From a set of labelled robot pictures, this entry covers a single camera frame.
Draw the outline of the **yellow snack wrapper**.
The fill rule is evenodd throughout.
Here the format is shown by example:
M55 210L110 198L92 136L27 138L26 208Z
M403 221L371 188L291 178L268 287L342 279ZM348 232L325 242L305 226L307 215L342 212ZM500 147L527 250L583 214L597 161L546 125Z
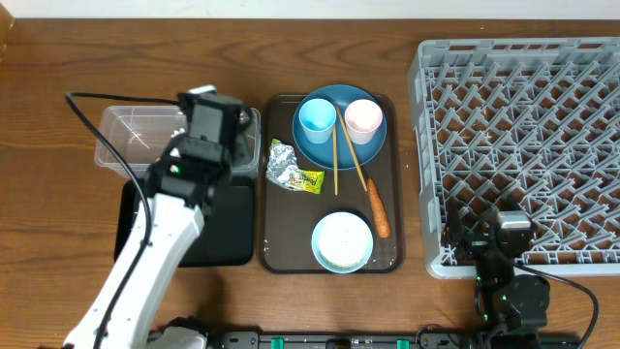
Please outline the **yellow snack wrapper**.
M320 194L325 180L324 172L302 170L297 164L295 149L273 139L269 147L266 178L291 191Z

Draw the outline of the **orange carrot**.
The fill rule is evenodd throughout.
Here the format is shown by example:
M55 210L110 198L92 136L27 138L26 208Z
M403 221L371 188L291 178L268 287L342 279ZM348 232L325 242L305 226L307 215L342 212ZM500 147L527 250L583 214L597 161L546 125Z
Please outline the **orange carrot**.
M388 238L390 236L388 216L374 180L368 178L366 186L377 233L380 238Z

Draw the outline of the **light blue bowl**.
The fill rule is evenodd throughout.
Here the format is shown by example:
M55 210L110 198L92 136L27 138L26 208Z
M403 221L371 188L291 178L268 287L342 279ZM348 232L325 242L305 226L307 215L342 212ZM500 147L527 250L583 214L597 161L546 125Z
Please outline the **light blue bowl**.
M314 227L311 248L326 270L346 274L364 267L372 254L374 240L367 223L358 215L336 211Z

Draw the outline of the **white tissue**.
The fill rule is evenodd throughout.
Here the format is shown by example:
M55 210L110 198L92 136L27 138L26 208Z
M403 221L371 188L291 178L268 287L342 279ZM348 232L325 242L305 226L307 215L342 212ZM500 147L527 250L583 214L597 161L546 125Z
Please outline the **white tissue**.
M179 143L179 137L181 135L184 135L186 133L186 130L184 128L178 128L177 130L174 130L171 137L171 142L170 142L170 146L171 149L169 151L169 155L170 156L174 156L174 157L179 157L179 151L177 149L177 144Z

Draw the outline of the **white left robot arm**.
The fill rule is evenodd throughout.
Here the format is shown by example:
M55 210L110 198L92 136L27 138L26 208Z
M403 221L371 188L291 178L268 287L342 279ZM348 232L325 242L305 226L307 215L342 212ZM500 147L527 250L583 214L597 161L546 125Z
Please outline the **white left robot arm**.
M220 186L227 153L218 143L173 138L140 187L129 237L66 348L204 348L208 333L191 318L151 325L177 267L238 266L253 248L254 193Z

